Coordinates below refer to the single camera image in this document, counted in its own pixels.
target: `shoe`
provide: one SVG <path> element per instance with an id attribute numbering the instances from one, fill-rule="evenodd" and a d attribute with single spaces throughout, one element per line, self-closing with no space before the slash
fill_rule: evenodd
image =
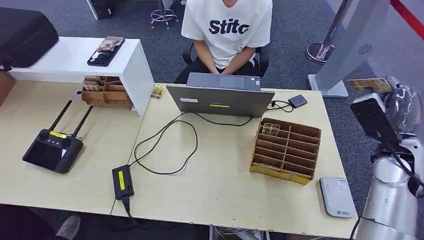
<path id="1" fill-rule="evenodd" d="M 80 228 L 81 218 L 78 215 L 72 215 L 66 219 L 62 224 L 56 236 L 62 237 L 67 240 L 73 240 Z"/>

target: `antenna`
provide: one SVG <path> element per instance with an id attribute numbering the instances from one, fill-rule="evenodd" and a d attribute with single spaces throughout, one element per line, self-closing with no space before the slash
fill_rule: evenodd
<path id="1" fill-rule="evenodd" d="M 61 120 L 61 118 L 64 116 L 66 110 L 68 110 L 69 105 L 71 105 L 72 100 L 69 100 L 67 102 L 67 104 L 65 105 L 65 107 L 62 109 L 62 111 L 59 113 L 59 116 L 57 116 L 56 120 L 54 120 L 53 124 L 51 125 L 51 127 L 48 129 L 49 131 L 53 131 L 53 129 L 55 129 L 56 125 L 58 125 L 59 121 Z"/>
<path id="2" fill-rule="evenodd" d="M 81 127 L 83 126 L 84 122 L 86 121 L 87 117 L 89 116 L 90 112 L 93 109 L 93 105 L 91 105 L 87 112 L 85 113 L 84 117 L 81 119 L 81 121 L 79 122 L 78 126 L 75 128 L 75 131 L 72 133 L 72 137 L 76 137 L 78 132 L 80 131 Z"/>

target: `stanchion base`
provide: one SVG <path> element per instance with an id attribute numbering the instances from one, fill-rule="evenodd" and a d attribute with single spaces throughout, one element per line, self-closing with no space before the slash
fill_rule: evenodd
<path id="1" fill-rule="evenodd" d="M 346 89 L 343 81 L 339 81 L 329 91 L 319 90 L 317 87 L 317 82 L 315 81 L 315 76 L 316 74 L 309 74 L 307 76 L 310 89 L 314 91 L 320 91 L 323 98 L 347 98 L 349 96 L 348 90 Z"/>
<path id="2" fill-rule="evenodd" d="M 329 57 L 331 56 L 331 53 L 334 51 L 334 49 L 336 47 L 333 46 L 333 45 L 330 45 L 330 49 L 328 50 L 328 52 L 325 55 L 324 59 L 323 60 L 319 60 L 317 58 L 317 55 L 318 55 L 318 52 L 321 49 L 321 45 L 322 44 L 323 44 L 322 42 L 314 42 L 314 43 L 309 44 L 306 47 L 306 56 L 307 56 L 307 58 L 310 59 L 310 60 L 312 60 L 315 63 L 325 64 L 327 62 L 327 60 L 329 59 Z"/>

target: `red barrier tape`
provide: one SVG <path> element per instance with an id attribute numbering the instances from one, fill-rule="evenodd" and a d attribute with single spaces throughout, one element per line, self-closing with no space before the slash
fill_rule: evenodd
<path id="1" fill-rule="evenodd" d="M 399 0 L 390 0 L 390 4 L 409 24 L 409 26 L 424 40 L 424 25 L 416 18 L 412 12 Z"/>

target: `plastic wrap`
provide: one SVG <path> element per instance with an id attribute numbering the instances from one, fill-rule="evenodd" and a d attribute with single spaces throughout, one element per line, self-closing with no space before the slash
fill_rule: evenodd
<path id="1" fill-rule="evenodd" d="M 423 99 L 413 87 L 398 83 L 385 101 L 386 117 L 401 134 L 419 134 Z"/>

